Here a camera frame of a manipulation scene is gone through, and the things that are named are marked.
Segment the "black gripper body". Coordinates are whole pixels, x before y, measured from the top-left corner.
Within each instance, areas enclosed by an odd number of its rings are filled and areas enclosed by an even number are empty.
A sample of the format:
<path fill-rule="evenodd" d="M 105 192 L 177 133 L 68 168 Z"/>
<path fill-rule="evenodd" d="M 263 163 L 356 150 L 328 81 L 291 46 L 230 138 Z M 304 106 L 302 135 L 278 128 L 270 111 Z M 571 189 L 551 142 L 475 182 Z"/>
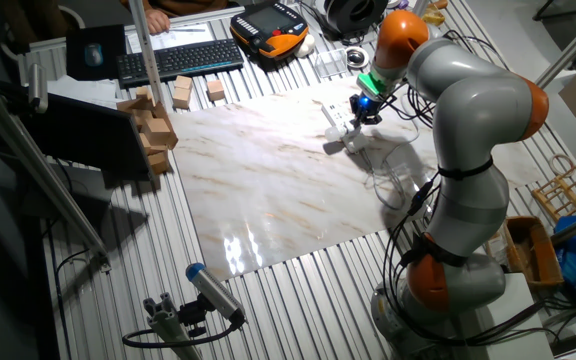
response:
<path fill-rule="evenodd" d="M 354 116 L 361 118 L 362 120 L 367 117 L 374 117 L 375 118 L 375 125 L 379 124 L 382 121 L 380 113 L 380 108 L 383 104 L 382 101 L 375 101 L 366 96 L 365 94 L 355 94 L 349 98 L 349 104 L 351 107 L 351 112 Z"/>

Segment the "person's bare hand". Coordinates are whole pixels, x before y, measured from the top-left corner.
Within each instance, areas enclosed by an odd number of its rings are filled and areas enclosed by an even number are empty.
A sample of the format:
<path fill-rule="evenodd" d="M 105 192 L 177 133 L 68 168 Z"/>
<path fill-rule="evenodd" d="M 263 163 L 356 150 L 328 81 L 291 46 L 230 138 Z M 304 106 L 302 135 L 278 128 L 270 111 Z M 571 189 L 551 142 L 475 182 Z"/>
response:
<path fill-rule="evenodd" d="M 158 9 L 148 9 L 145 11 L 145 17 L 149 33 L 156 35 L 170 30 L 170 20 L 166 13 Z"/>

